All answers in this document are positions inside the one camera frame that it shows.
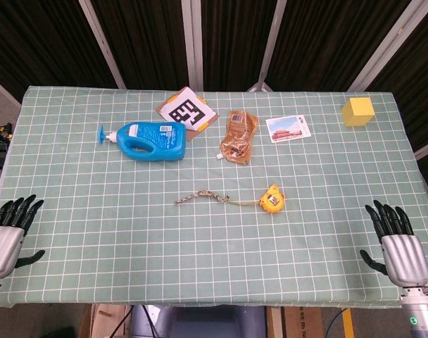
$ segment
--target metal robot arm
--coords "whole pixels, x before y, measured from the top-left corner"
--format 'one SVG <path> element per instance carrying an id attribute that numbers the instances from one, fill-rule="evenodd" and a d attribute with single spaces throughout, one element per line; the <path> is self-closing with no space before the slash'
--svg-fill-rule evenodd
<path id="1" fill-rule="evenodd" d="M 40 200 L 30 208 L 35 198 L 32 195 L 25 200 L 9 201 L 0 208 L 0 279 L 14 268 L 37 262 L 45 254 L 44 250 L 39 250 L 31 257 L 18 258 L 34 216 L 44 203 Z"/>
<path id="2" fill-rule="evenodd" d="M 365 207 L 382 245 L 385 264 L 374 261 L 364 250 L 360 251 L 361 257 L 402 287 L 402 309 L 411 325 L 412 338 L 428 338 L 428 265 L 420 240 L 413 234 L 405 211 L 378 201 L 374 205 L 378 213 L 371 206 Z"/>

